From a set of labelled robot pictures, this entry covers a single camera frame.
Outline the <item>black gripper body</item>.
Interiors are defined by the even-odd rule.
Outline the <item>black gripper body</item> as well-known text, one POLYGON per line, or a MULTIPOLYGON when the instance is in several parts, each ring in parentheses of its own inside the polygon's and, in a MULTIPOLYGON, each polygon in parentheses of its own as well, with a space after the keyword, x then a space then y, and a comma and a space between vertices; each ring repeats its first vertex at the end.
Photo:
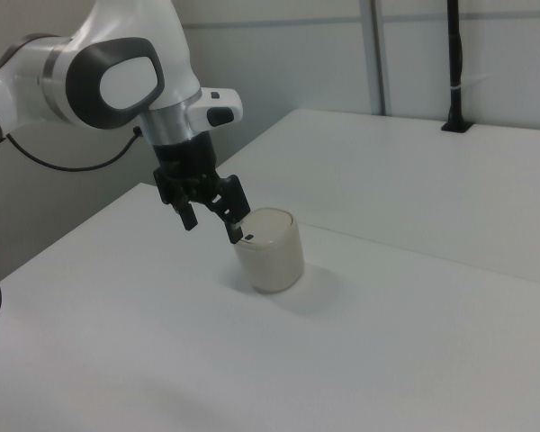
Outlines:
POLYGON ((197 194, 214 194, 220 177, 209 134, 199 134, 176 144, 154 145, 159 167, 154 177, 161 194, 174 194, 176 185, 197 194))

